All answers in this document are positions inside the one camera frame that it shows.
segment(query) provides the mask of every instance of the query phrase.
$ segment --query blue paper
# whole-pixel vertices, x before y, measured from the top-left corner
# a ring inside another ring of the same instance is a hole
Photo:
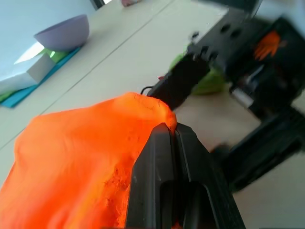
[[[25,99],[29,94],[31,94],[39,85],[49,79],[58,69],[60,69],[69,59],[72,58],[81,48],[77,48],[71,53],[69,53],[65,58],[59,61],[54,68],[43,78],[43,80],[38,84],[34,85],[22,90],[17,91],[16,93],[12,94],[9,98],[4,100],[1,105],[9,108],[15,107],[18,103],[20,103],[23,99]]]

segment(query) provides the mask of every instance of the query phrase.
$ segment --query orange fabric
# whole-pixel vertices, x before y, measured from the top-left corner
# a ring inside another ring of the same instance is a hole
[[[281,37],[276,31],[268,33],[255,49],[255,59],[262,61],[269,54],[274,57],[279,47],[284,47],[286,42],[281,42]]]
[[[124,227],[132,166],[160,123],[174,131],[175,114],[135,93],[36,117],[16,141],[0,228]]]

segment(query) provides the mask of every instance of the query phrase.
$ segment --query orange cloth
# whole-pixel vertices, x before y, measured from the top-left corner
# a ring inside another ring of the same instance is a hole
[[[160,123],[174,131],[175,114],[135,93],[36,117],[16,141],[0,228],[124,227],[132,166]]]

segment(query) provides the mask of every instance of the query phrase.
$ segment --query lavender bowl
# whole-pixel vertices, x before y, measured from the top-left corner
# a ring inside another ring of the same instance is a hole
[[[34,38],[47,49],[66,52],[85,44],[88,36],[88,17],[82,14],[40,31]]]

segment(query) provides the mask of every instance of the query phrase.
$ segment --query table surface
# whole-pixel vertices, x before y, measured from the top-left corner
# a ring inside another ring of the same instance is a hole
[[[0,107],[0,184],[14,160],[14,141],[33,117],[154,85],[191,32],[207,32],[225,13],[190,0],[144,0],[128,8],[112,1],[98,10],[88,42],[65,66],[15,109]],[[296,105],[304,109],[304,101]],[[190,96],[176,114],[207,149],[234,144],[259,125],[228,93]],[[234,195],[247,228],[305,227],[304,162],[294,156]]]

